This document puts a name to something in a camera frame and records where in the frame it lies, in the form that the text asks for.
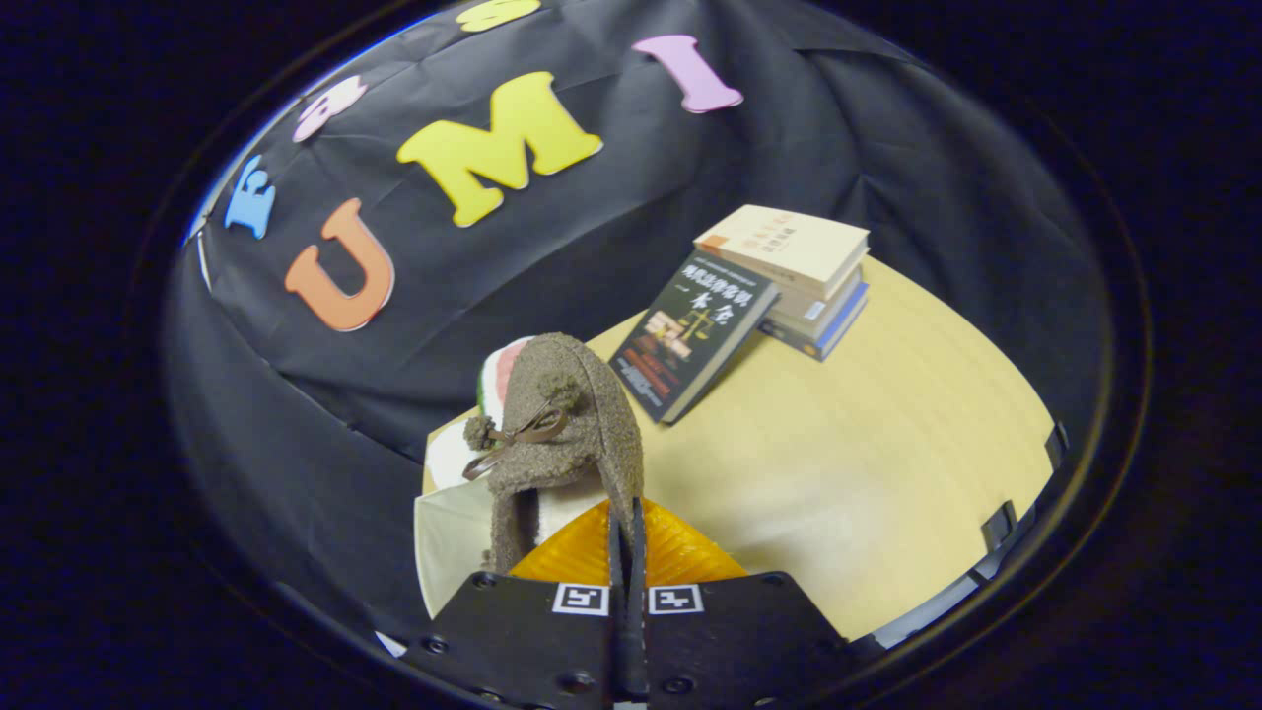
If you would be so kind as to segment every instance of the orange soft pad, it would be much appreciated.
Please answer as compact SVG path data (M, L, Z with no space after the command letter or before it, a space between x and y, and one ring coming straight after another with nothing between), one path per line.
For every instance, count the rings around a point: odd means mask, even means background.
M664 586L743 578L746 571L717 545L656 503L644 503L647 585ZM544 541L509 574L528 580L610 584L610 502L593 506Z

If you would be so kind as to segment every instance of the letter m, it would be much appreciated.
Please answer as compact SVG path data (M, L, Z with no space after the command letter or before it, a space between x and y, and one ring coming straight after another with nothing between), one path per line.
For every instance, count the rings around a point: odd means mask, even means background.
M601 136L584 132L551 91L553 74L533 72L491 92L491 130L434 121L399 148L399 161L424 166L456 206L452 221L467 227L504 203L504 192L473 174L521 189L530 183L529 145L539 174L560 172L596 154Z

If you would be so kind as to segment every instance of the orange foam letter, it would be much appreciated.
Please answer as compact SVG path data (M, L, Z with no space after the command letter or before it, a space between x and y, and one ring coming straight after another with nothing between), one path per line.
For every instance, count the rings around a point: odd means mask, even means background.
M363 269L363 288L355 295L345 293L319 265L319 247L303 248L285 274L285 290L297 293L307 306L341 332L362 328L390 300L394 291L394 261L367 224L360 219L360 201L347 199L333 209L324 228L324 238L337 238Z

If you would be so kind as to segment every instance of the brown hat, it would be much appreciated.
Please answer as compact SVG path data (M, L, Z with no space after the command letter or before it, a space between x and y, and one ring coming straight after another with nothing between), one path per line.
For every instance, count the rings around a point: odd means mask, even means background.
M498 574L534 547L540 488L599 475L611 513L631 535L632 501L644 493L640 428L613 371L568 334L541 334L522 347L509 378L501 430L519 431L549 409L565 412L564 429L545 441L515 441L486 473L493 497L490 567ZM488 417L469 420L469 448L488 449L492 426Z

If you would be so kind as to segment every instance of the pink foam letter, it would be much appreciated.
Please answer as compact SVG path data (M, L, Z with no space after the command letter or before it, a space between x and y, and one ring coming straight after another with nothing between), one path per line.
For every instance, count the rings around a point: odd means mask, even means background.
M664 34L641 39L632 49L652 54L661 62L675 83L684 90L684 110L704 113L727 108L745 101L740 91L723 83L714 69L697 52L697 38L689 34Z

